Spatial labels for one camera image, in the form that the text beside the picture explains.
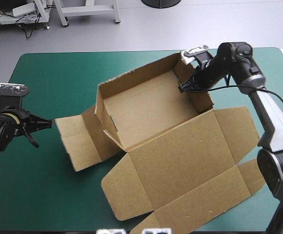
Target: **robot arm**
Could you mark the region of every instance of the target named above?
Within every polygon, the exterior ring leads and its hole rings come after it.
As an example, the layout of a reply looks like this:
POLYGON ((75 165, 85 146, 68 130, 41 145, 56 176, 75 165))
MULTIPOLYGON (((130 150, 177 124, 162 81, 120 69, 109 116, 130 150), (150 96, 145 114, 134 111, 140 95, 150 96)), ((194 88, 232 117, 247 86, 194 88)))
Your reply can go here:
POLYGON ((283 234, 283 112, 267 92, 266 78, 252 55, 252 47, 245 42, 222 43, 215 57, 206 46, 185 51, 183 57, 199 65, 189 80, 179 83, 179 89, 190 93, 208 91, 229 75, 241 93, 249 96, 265 131, 258 143, 262 149, 257 162, 273 196, 280 200, 267 233, 283 234))
POLYGON ((30 133, 52 127, 52 121, 37 117, 22 108, 22 97, 29 88, 21 84, 0 83, 0 152, 14 137, 26 136, 38 147, 30 133))

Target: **box flap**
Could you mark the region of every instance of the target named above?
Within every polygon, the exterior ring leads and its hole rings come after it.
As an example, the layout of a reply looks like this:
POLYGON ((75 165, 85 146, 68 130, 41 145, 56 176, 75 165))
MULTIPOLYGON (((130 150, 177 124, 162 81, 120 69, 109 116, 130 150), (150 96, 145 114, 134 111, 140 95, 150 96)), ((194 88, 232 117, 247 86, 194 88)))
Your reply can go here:
POLYGON ((130 234, 141 234, 145 228, 166 228, 166 227, 160 226, 153 212, 148 217, 146 217, 141 223, 139 223, 136 227, 134 227, 134 229, 131 230, 130 234))
POLYGON ((122 150, 115 144, 115 142, 109 139, 104 133, 104 125, 98 120, 94 114, 95 106, 82 113, 82 117, 86 128, 91 136, 93 143, 98 152, 101 161, 104 161, 122 150))
POLYGON ((57 118, 56 124, 75 171, 101 162, 81 115, 57 118))
MULTIPOLYGON (((154 214, 159 226, 170 227, 177 234, 188 234, 250 195, 238 167, 233 166, 154 211, 154 214)), ((138 228, 147 228, 146 225, 142 222, 138 228)))
POLYGON ((154 209, 235 165, 212 110, 130 151, 130 156, 154 209))
POLYGON ((102 179, 101 187, 118 220, 153 211, 129 154, 102 179))
POLYGON ((246 107, 214 110, 236 163, 257 146, 259 136, 246 107))
POLYGON ((247 184, 249 192, 253 195, 258 192, 265 184, 264 177, 259 170, 257 160, 253 159, 238 165, 239 170, 247 184))
MULTIPOLYGON (((236 166, 234 157, 243 158, 245 153, 256 146, 253 142, 258 142, 254 123, 248 121, 247 118, 251 117, 246 108, 224 109, 218 115, 215 114, 214 110, 210 110, 132 149, 129 152, 129 157, 154 210, 160 209, 236 166), (236 143, 232 139, 231 132, 233 131, 241 133, 242 137, 252 138, 249 143, 245 142, 245 146, 241 146, 240 151, 237 150, 236 143), (231 154, 229 144, 232 144, 234 157, 231 154)), ((257 166, 249 165, 247 168, 245 166, 241 167, 241 169, 244 168, 242 171, 244 171, 246 178, 246 183, 244 181, 243 183, 248 184, 249 190, 254 192, 260 188, 261 176, 257 177, 257 166)), ((122 170, 121 176, 129 177, 125 170, 122 170)), ((118 186, 134 187, 134 184, 129 184, 129 181, 122 180, 119 182, 119 176, 114 180, 118 180, 118 186)), ((106 188, 107 185, 104 191, 109 199, 118 197, 117 193, 106 188)), ((145 210, 140 209, 135 197, 128 196, 124 202, 137 205, 133 212, 135 215, 145 213, 145 210)), ((113 210, 115 215, 118 216, 116 213, 118 209, 113 210)), ((129 213, 123 216, 133 217, 129 213)))

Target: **open cardboard box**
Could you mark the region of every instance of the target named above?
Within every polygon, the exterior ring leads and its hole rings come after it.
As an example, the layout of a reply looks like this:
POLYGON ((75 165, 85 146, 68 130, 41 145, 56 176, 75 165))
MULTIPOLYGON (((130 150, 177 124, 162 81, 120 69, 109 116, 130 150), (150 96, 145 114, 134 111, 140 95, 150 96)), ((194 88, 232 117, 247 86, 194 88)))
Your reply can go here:
POLYGON ((133 234, 187 234, 264 184, 255 160, 237 165, 259 140, 247 108, 213 110, 207 93, 181 94, 183 67, 177 53, 103 82, 96 106, 56 120, 76 171, 127 152, 102 188, 119 220, 154 211, 133 234))
POLYGON ((154 211, 132 234, 188 234, 262 188, 256 160, 237 165, 258 140, 247 108, 209 110, 131 150, 102 189, 119 220, 154 211))
MULTIPOLYGON (((96 106, 81 115, 56 119, 73 167, 80 171, 130 150, 210 110, 207 93, 181 94, 180 53, 99 84, 96 106)), ((186 79, 193 72, 187 66, 186 79)))

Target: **green table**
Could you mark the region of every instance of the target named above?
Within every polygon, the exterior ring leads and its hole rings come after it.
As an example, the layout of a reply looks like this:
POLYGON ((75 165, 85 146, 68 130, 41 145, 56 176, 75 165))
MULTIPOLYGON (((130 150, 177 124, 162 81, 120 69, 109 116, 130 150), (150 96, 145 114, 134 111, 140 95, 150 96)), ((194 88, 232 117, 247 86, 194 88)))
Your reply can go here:
MULTIPOLYGON (((10 82, 30 87, 23 106, 32 113, 51 119, 76 115, 95 103, 100 82, 174 52, 26 54, 19 59, 10 82)), ((258 48, 254 58, 268 79, 268 89, 283 97, 281 51, 258 48)), ((263 132, 249 98, 238 89, 215 91, 211 96, 216 109, 247 106, 260 134, 263 132)), ((56 126, 33 136, 39 149, 18 137, 0 155, 0 230, 130 230, 147 216, 116 220, 102 192, 101 179, 124 154, 76 173, 56 126)), ((257 151, 244 160, 256 157, 257 151)), ((199 230, 262 231, 277 205, 264 186, 199 230)))

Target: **white shelf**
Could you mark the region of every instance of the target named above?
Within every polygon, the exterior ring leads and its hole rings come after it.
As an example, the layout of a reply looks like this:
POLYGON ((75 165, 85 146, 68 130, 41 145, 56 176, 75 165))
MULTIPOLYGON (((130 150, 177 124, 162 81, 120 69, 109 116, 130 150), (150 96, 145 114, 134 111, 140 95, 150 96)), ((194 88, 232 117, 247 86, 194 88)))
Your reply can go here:
MULTIPOLYGON (((49 4, 52 5, 53 4, 53 0, 49 0, 49 4)), ((41 17, 39 19, 39 22, 40 23, 46 23, 49 21, 49 16, 50 16, 50 11, 51 11, 51 8, 49 9, 44 9, 41 5, 40 5, 40 14, 41 14, 41 17)), ((10 12, 5 12, 6 14, 9 14, 9 15, 12 15, 13 12, 10 11, 10 12)), ((5 25, 5 24, 14 24, 17 22, 17 18, 13 18, 13 17, 10 17, 10 16, 0 16, 0 23, 5 25)), ((35 20, 29 20, 29 19, 20 19, 17 23, 34 23, 35 20)))

